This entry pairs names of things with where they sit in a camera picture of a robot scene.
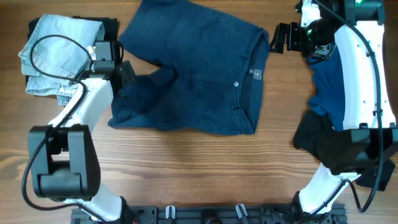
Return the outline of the navy blue shorts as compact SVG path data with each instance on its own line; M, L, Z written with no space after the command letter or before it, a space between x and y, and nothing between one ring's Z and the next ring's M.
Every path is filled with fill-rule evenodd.
M255 133L269 55L263 28L190 1L142 1L119 39L159 69L119 90L111 127Z

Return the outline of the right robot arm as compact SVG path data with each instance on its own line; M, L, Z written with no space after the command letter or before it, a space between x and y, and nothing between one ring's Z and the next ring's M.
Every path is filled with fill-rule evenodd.
M345 188L370 188L365 212L386 189L397 152L397 121L386 90L382 0L300 1L300 22L275 28L270 50L301 52L313 70L316 93L294 146L320 161L297 195L301 218L331 212Z

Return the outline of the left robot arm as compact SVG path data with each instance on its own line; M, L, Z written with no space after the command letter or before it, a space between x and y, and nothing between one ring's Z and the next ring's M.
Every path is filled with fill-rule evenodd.
M77 207L93 223L135 223L126 200L101 183L91 137L102 112L122 87L124 47L117 40L96 41L93 58L77 41L67 41L84 51L87 68L67 78L79 88L63 111L48 125L29 131L22 198L41 211Z

